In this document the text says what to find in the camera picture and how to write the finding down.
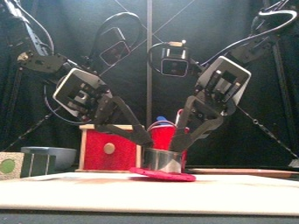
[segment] metal cup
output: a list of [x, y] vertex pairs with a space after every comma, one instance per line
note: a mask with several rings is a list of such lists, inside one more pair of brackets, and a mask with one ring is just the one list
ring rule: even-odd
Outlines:
[[142, 151], [141, 168], [146, 170], [181, 173], [184, 164], [184, 153], [157, 149], [144, 149]]

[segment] black curtain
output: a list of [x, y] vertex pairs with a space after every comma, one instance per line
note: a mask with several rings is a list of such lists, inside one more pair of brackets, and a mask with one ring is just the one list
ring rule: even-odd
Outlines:
[[[142, 42], [129, 56], [104, 72], [102, 80], [122, 97], [141, 124], [145, 125], [146, 1], [22, 0], [21, 3], [48, 30], [54, 43], [54, 52], [65, 55], [78, 64], [84, 61], [81, 56], [89, 54], [94, 34], [104, 20], [122, 11], [130, 11], [140, 17], [144, 25]], [[261, 1], [249, 0], [154, 0], [153, 44], [185, 39], [186, 46], [190, 48], [190, 57], [201, 63], [225, 46], [248, 36], [252, 20], [263, 7]], [[114, 26], [121, 27], [128, 40], [134, 38], [136, 28], [130, 21], [118, 21]], [[36, 74], [21, 73], [18, 91], [13, 92], [16, 64], [9, 58], [9, 47], [5, 44], [2, 30], [0, 34], [0, 119], [1, 149], [4, 149], [50, 112], [44, 107], [42, 83], [36, 79]], [[297, 125], [296, 39], [293, 34], [292, 37], [285, 35], [280, 50], [292, 96], [293, 122]], [[264, 55], [247, 69], [252, 77], [239, 106], [279, 139], [291, 145], [289, 130], [285, 125], [289, 117], [283, 106], [273, 54]], [[177, 78], [153, 73], [152, 120], [157, 116], [174, 120], [176, 112], [192, 94], [194, 82], [196, 77], [189, 75]], [[17, 95], [13, 112], [5, 110], [12, 94]], [[62, 112], [62, 115], [73, 119], [68, 113]], [[80, 129], [52, 116], [41, 127], [9, 148], [9, 151], [18, 151], [24, 145], [69, 147], [80, 150]], [[263, 133], [240, 110], [225, 118], [224, 124], [208, 138], [196, 141], [188, 153], [188, 165], [280, 166], [287, 165], [289, 161], [289, 153]]]

